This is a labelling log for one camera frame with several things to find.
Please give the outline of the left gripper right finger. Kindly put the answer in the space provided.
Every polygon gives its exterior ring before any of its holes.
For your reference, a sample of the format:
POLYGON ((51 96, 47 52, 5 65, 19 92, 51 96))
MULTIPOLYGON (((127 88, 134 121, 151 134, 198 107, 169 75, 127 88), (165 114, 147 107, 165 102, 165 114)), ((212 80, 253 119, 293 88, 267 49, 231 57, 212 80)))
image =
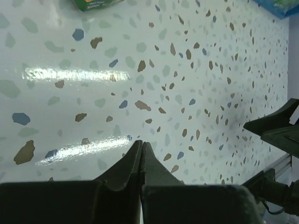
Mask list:
POLYGON ((141 204, 145 224, 261 224, 254 197, 240 185, 186 185, 142 147, 141 204))

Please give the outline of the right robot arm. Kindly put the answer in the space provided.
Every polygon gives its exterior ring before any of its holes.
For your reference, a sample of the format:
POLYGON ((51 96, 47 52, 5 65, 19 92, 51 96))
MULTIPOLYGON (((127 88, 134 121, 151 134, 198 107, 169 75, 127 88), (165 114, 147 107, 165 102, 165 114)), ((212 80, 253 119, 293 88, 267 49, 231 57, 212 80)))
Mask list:
MULTIPOLYGON (((299 106, 299 100, 291 98, 276 112, 244 124, 243 128, 260 136, 278 149, 299 156, 299 122, 290 123, 291 116, 299 106)), ((299 215, 299 181, 286 185, 275 180, 276 171, 270 168, 247 180, 246 187, 255 199, 282 207, 290 215, 299 215)))

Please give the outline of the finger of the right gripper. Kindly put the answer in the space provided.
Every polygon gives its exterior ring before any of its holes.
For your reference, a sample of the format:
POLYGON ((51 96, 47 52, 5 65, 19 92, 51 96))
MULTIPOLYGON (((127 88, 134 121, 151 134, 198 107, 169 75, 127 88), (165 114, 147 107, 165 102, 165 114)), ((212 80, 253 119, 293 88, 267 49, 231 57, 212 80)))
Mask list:
POLYGON ((243 128, 292 156, 299 156, 299 122, 290 124, 290 118, 299 106, 299 100, 291 98, 276 112, 249 121, 243 128))

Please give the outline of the blue sponge pack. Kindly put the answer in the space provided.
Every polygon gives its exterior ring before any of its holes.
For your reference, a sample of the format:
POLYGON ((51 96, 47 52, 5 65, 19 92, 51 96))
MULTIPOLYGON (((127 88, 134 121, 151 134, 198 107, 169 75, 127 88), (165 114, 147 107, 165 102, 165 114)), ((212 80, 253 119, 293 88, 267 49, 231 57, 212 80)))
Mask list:
POLYGON ((254 2, 280 19, 299 13, 299 0, 254 0, 254 2))

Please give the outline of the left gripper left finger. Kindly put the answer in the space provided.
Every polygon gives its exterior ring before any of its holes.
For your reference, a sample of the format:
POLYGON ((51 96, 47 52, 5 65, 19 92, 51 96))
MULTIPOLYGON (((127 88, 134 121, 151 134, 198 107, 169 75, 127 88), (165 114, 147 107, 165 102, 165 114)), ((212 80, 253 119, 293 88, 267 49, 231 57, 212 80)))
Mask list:
POLYGON ((91 181, 3 183, 3 224, 138 224, 140 160, 137 140, 123 158, 91 181))

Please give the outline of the orange green sponge box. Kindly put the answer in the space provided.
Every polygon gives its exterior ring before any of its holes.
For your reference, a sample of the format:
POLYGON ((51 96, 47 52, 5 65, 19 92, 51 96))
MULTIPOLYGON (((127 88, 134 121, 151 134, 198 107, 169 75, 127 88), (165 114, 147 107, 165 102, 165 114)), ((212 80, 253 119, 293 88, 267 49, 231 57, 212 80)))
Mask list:
POLYGON ((123 0, 73 0, 78 9, 82 12, 103 9, 123 2, 123 0))

